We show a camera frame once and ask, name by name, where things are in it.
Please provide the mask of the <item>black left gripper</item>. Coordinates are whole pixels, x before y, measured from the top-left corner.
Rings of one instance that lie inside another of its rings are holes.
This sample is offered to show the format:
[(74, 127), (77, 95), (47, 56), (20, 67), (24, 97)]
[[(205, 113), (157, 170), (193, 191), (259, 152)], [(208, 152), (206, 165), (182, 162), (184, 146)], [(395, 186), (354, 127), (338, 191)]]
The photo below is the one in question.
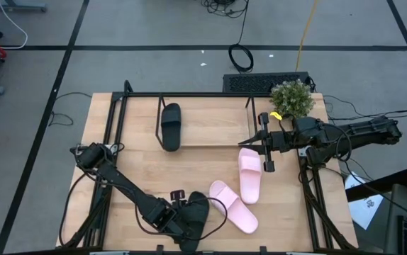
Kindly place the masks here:
[(164, 198), (148, 195), (150, 209), (147, 210), (147, 222), (157, 231), (157, 234), (173, 238), (183, 252), (190, 252), (190, 226), (181, 209), (184, 209), (187, 200), (184, 190), (170, 193), (172, 202)]

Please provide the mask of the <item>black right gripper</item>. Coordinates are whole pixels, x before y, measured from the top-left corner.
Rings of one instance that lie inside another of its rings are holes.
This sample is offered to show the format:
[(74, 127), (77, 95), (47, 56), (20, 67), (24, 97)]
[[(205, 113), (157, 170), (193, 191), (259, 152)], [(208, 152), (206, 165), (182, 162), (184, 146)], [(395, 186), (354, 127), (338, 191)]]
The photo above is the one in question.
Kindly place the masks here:
[[(239, 142), (238, 145), (249, 145), (249, 149), (256, 151), (260, 155), (264, 155), (264, 170), (266, 172), (274, 172), (274, 160), (272, 159), (272, 152), (288, 152), (292, 149), (292, 139), (293, 132), (286, 131), (282, 125), (282, 121), (288, 117), (291, 117), (290, 114), (281, 115), (283, 119), (279, 122), (280, 131), (269, 131), (268, 123), (269, 117), (272, 117), (267, 112), (262, 112), (259, 114), (259, 124), (261, 126), (260, 132), (257, 132), (253, 137)], [(261, 141), (261, 145), (253, 145), (255, 142)]]

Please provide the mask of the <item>black foam slide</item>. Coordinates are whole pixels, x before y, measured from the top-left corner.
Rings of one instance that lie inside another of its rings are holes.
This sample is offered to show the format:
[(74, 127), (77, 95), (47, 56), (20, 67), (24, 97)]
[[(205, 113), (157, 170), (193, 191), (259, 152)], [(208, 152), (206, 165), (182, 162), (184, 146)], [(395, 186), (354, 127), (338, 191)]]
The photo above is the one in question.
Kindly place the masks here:
[(181, 208), (180, 215), (186, 223), (184, 238), (179, 248), (185, 252), (197, 250), (199, 240), (202, 238), (204, 226), (209, 213), (207, 197), (198, 191), (190, 194), (188, 203)]
[(165, 106), (161, 114), (161, 130), (163, 149), (175, 152), (181, 146), (182, 113), (179, 104)]

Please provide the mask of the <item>pink foam slide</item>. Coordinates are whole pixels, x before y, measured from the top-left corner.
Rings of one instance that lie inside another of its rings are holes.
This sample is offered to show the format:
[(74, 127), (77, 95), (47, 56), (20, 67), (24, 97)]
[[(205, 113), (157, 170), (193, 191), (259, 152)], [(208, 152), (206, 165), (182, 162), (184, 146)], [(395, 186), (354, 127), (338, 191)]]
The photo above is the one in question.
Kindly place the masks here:
[(255, 204), (260, 197), (262, 162), (259, 154), (242, 148), (238, 155), (240, 197), (244, 203)]
[(258, 220), (226, 183), (214, 181), (209, 188), (212, 205), (245, 234), (258, 228)]

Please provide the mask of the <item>black framed wooden shelf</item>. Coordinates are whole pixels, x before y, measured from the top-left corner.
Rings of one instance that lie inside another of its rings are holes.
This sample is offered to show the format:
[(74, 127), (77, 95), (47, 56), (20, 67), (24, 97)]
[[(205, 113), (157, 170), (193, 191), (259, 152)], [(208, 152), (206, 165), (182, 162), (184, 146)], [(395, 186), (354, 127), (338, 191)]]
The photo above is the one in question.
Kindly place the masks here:
[(160, 145), (162, 116), (171, 103), (181, 108), (180, 145), (236, 147), (258, 130), (253, 96), (167, 95), (158, 98), (155, 137)]

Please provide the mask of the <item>green potted plant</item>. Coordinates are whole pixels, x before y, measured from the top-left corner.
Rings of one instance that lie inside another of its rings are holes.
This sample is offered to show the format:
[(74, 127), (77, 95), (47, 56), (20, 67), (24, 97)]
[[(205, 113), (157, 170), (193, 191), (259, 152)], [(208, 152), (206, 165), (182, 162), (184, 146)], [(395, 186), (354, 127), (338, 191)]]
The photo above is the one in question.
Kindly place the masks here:
[(270, 93), (270, 103), (280, 115), (292, 115), (296, 118), (307, 116), (314, 106), (312, 86), (300, 79), (283, 81), (275, 85)]

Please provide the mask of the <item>white paper sheet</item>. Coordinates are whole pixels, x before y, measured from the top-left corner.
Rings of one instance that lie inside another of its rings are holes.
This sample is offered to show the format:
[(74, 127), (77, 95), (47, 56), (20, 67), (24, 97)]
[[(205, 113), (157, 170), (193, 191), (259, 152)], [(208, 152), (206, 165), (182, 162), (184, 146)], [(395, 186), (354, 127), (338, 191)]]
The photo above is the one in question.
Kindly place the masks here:
[[(356, 178), (349, 175), (346, 178), (345, 180), (346, 191), (348, 191), (350, 188), (354, 188), (355, 186), (359, 186), (361, 183), (365, 183), (365, 181), (358, 175), (355, 176)], [(366, 230), (369, 227), (372, 219), (374, 218), (383, 199), (384, 198), (381, 195), (372, 195), (368, 198), (363, 198), (361, 200), (349, 202), (352, 220), (355, 223), (357, 223), (361, 228)]]

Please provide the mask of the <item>grey desk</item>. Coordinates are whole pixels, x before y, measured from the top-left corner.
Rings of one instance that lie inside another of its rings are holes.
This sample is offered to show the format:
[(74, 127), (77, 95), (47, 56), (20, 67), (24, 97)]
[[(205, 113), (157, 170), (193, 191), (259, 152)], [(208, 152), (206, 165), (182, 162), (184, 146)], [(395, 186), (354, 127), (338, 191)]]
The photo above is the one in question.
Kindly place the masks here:
[(398, 216), (407, 217), (407, 188), (401, 185), (394, 185), (391, 194), (391, 204), (389, 209), (388, 224), (386, 230), (386, 242), (384, 252), (386, 254), (398, 253)]

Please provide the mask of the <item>black aluminium rig frame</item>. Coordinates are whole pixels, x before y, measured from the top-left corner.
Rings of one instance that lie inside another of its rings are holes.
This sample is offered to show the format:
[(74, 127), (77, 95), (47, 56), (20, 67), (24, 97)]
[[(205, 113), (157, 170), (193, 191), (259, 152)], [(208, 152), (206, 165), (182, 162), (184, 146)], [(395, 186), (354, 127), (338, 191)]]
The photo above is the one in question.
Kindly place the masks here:
[[(171, 95), (233, 96), (222, 93), (161, 93)], [(115, 92), (114, 114), (109, 113), (112, 93), (95, 93), (91, 100), (82, 143), (112, 143), (117, 138), (126, 147), (120, 152), (117, 166), (133, 183), (146, 193), (169, 200), (169, 192), (183, 189), (208, 195), (210, 185), (221, 180), (239, 193), (238, 152), (236, 147), (186, 147), (176, 152), (164, 151), (155, 137), (157, 103), (160, 93), (130, 93), (126, 100), (123, 129), (117, 130), (121, 102)], [(109, 139), (105, 127), (108, 115), (113, 115)], [(303, 188), (298, 180), (297, 151), (272, 153), (276, 171), (262, 174), (260, 199), (247, 205), (259, 221), (253, 234), (241, 232), (230, 221), (199, 242), (198, 251), (312, 251)], [(341, 177), (327, 169), (319, 171), (328, 216), (351, 245), (358, 247), (345, 187)], [(93, 204), (94, 182), (83, 178), (71, 194), (67, 217), (62, 228), (62, 240), (68, 242), (87, 217)], [(164, 251), (179, 251), (170, 237), (144, 233), (135, 220), (133, 203), (118, 191), (112, 191), (110, 204), (101, 216), (101, 230), (95, 238), (82, 240), (79, 246), (96, 244), (106, 250), (154, 251), (163, 245)]]

